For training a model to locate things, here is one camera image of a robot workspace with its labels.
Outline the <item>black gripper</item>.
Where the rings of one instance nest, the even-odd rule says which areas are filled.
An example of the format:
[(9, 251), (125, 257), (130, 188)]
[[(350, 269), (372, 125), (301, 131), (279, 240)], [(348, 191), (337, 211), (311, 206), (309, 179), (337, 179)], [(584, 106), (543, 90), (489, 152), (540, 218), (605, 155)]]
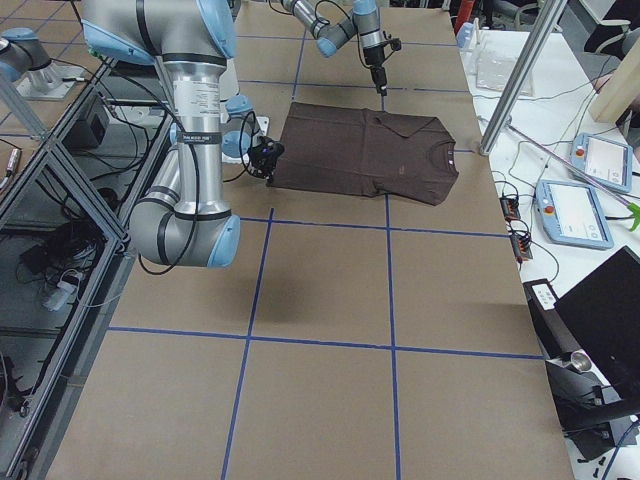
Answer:
[(383, 67), (385, 61), (384, 47), (381, 45), (364, 47), (362, 49), (364, 63), (369, 68), (376, 92), (380, 95), (387, 94), (387, 76)]
[(252, 152), (252, 175), (272, 181), (280, 152), (278, 150), (257, 149)]

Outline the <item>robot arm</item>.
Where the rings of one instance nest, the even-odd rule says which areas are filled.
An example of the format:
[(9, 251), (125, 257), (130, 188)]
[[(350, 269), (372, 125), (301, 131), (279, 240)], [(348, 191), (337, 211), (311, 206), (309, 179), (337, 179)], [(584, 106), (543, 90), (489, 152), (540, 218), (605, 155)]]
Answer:
[(133, 207), (129, 233), (146, 260), (224, 268), (236, 255), (240, 219), (223, 198), (222, 159), (256, 143), (248, 99), (221, 113), (220, 78), (236, 54), (225, 1), (88, 1), (82, 13), (96, 53), (159, 71), (175, 143), (153, 184)]
[(346, 11), (335, 1), (327, 4), (335, 6), (343, 18), (332, 23), (322, 16), (319, 7), (324, 1), (312, 5), (309, 1), (279, 1), (276, 8), (271, 1), (269, 7), (276, 13), (296, 18), (316, 42), (317, 49), (325, 58), (335, 55), (352, 39), (358, 42), (358, 58), (369, 71), (376, 92), (387, 96), (388, 80), (384, 63), (402, 48), (399, 38), (385, 33), (381, 26), (380, 8), (375, 1), (354, 1), (350, 11)]

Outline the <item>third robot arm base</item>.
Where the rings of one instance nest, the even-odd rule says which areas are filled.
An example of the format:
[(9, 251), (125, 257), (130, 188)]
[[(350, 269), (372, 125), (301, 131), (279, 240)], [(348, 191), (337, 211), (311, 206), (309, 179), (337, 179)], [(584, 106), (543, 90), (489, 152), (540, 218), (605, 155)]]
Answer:
[(1, 77), (27, 100), (60, 101), (85, 79), (85, 69), (56, 63), (32, 29), (17, 27), (1, 33)]

